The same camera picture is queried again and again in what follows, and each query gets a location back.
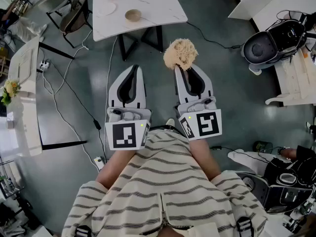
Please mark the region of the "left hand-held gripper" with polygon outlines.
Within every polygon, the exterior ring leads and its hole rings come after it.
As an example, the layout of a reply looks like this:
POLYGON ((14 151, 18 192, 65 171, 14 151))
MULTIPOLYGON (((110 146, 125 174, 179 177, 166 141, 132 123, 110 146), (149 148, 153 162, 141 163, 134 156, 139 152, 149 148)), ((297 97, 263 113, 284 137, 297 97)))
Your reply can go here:
POLYGON ((151 111, 137 109, 146 107, 143 72, 139 65, 128 67, 117 77, 109 90, 109 104, 105 127, 110 150, 143 149, 151 126, 151 111))

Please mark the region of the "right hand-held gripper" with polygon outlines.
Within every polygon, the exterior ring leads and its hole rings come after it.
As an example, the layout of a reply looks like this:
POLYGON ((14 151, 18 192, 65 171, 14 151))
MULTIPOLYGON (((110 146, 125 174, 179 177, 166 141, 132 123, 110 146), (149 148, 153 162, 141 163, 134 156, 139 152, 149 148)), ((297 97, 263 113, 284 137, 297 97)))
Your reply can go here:
POLYGON ((198 95, 192 92, 188 71, 183 71, 179 66, 174 69, 179 97, 175 110, 184 133, 190 141, 222 134, 221 110, 216 107, 211 79, 195 64, 193 64, 193 70, 198 95))

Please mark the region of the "beige fluffy noodle ball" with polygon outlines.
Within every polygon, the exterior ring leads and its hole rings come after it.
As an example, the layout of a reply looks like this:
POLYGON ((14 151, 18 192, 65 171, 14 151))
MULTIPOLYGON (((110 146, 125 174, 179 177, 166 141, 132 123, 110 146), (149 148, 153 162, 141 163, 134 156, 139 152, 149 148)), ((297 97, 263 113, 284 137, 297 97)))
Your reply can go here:
POLYGON ((176 66, 186 71, 190 69, 198 52, 189 39, 176 39, 166 49, 163 60, 167 68, 174 70, 176 66))

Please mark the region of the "beige bowl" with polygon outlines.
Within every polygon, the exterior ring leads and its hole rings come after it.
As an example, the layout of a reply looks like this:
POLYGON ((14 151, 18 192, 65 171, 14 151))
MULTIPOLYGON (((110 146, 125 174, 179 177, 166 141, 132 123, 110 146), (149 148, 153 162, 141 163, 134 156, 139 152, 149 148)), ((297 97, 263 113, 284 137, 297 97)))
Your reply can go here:
POLYGON ((141 11, 137 9, 131 9, 131 10, 128 10, 124 16, 126 20, 130 22, 138 22, 141 19, 141 15, 142 15, 141 11))

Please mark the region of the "person's left forearm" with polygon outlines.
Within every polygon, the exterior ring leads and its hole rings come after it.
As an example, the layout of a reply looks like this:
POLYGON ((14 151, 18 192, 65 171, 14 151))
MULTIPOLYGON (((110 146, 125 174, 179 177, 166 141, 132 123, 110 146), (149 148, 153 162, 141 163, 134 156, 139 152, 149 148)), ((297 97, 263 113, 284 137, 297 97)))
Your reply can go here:
POLYGON ((109 161, 100 170, 95 181, 103 185, 106 189, 110 189, 135 154, 136 150, 115 151, 109 161))

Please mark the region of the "person's right forearm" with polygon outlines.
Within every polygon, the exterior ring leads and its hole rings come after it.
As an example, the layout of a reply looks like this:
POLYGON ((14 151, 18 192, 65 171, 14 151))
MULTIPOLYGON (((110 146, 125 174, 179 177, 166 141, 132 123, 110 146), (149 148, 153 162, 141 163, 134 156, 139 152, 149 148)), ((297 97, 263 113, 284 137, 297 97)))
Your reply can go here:
POLYGON ((209 144, 205 139, 189 141, 192 157, 211 181, 221 174, 220 167, 213 157, 209 144))

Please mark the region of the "white plate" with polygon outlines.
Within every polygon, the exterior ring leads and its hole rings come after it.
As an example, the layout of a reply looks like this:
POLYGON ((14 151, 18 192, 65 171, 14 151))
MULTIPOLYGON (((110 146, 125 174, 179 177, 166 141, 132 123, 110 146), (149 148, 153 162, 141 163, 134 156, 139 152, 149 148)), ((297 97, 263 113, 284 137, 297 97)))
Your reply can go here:
POLYGON ((112 14, 115 10, 116 10, 116 4, 113 2, 110 3, 106 3, 105 5, 102 5, 99 9, 98 9, 98 15, 100 16, 108 16, 110 14, 112 14))

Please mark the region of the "small black floor device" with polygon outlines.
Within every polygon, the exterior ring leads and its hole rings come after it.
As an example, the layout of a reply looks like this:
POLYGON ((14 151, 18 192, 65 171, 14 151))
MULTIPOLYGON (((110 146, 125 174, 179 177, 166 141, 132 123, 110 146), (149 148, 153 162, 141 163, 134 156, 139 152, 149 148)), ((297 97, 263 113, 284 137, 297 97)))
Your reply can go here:
POLYGON ((254 152, 271 154, 273 151, 273 144, 265 141, 255 141, 252 149, 254 152))

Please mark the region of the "brown wicker chair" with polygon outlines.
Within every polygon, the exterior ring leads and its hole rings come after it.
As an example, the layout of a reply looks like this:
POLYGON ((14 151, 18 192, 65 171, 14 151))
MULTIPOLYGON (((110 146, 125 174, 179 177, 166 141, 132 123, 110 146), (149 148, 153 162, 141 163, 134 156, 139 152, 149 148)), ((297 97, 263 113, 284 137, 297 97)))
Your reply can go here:
POLYGON ((72 48, 75 47, 66 36, 79 30, 84 25, 93 30, 93 27, 88 23, 89 14, 92 14, 92 11, 89 10, 88 0, 73 0, 70 12, 62 18, 59 30, 63 34, 65 41, 72 48))

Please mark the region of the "white marble table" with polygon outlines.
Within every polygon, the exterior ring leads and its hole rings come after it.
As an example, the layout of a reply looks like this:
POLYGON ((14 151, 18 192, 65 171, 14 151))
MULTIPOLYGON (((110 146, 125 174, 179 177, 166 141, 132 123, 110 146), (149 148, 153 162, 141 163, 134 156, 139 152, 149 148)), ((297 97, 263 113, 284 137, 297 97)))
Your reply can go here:
POLYGON ((144 29, 141 41, 163 52, 162 26, 187 22, 188 18, 178 0, 93 0, 93 39, 95 42, 117 37, 123 60, 137 46, 138 39, 131 32, 144 29), (106 3, 116 4, 116 10, 108 16, 98 15, 98 9, 106 3), (141 11, 138 22, 126 20, 128 10, 141 11))

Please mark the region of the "white carved bench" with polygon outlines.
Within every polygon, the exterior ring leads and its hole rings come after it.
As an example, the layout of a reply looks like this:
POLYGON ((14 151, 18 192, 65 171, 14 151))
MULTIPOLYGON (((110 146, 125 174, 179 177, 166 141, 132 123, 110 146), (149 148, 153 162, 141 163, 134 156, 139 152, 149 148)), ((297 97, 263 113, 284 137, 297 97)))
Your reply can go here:
POLYGON ((265 101, 285 106, 312 104, 316 106, 316 58, 311 52, 299 50, 295 55, 275 63, 281 94, 265 101))

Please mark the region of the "white oval table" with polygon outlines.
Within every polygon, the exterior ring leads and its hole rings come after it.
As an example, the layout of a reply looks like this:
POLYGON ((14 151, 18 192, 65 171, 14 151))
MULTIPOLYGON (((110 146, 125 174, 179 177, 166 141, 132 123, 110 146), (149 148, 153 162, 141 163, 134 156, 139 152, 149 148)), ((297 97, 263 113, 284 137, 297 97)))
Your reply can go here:
POLYGON ((37 60, 40 48, 74 60, 73 56, 42 43, 39 37, 36 37, 24 44, 11 58, 8 70, 8 79, 16 80, 11 78, 11 67, 17 64, 19 58, 25 51, 29 49, 32 49, 33 51, 31 75, 26 81, 20 84, 22 92, 17 94, 17 96, 15 96, 11 100, 11 103, 6 107, 8 118, 14 122, 14 128, 7 129, 7 131, 15 132, 16 144, 14 145, 13 153, 20 156, 32 157, 41 154, 44 150, 66 148, 87 143, 87 141, 80 139, 73 142, 56 144, 42 143, 36 104, 36 77, 38 72, 37 60))

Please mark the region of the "cream striped shirt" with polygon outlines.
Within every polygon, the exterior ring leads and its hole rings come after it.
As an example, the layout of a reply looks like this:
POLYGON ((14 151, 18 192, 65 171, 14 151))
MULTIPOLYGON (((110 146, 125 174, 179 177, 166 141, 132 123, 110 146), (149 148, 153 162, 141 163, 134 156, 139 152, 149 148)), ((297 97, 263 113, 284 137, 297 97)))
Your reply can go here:
POLYGON ((267 214, 241 178, 221 171, 209 181, 188 139, 154 130, 110 189, 80 187, 61 236, 87 225, 92 237, 236 237, 242 216, 259 237, 267 214))

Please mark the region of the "white tray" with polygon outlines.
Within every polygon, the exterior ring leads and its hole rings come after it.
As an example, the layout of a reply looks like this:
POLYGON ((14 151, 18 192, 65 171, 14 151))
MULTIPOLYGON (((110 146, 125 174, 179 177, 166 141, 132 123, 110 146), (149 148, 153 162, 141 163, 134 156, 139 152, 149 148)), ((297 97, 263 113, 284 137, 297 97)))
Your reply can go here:
POLYGON ((32 52, 32 49, 25 51, 17 64, 11 67, 11 78, 18 80, 20 84, 26 81, 31 75, 32 52))

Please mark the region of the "yellow flower bouquet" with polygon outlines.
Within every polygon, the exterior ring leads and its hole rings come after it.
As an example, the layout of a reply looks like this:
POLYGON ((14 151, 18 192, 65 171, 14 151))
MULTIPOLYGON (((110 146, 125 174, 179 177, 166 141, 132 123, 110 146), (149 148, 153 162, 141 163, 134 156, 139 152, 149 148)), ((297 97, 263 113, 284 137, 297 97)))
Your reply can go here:
POLYGON ((7 79, 2 89, 3 91, 1 94, 0 101, 4 106, 7 107, 11 103, 12 98, 14 98, 19 93, 21 85, 20 82, 16 80, 7 79))

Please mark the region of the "black metal rack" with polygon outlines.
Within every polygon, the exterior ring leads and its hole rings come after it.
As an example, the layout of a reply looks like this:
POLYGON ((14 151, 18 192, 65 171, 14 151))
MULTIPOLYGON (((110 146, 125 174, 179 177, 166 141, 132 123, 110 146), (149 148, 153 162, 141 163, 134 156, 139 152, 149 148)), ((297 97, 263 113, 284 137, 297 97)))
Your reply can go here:
POLYGON ((0 157, 0 199, 6 200, 24 189, 24 181, 14 160, 2 161, 0 157))

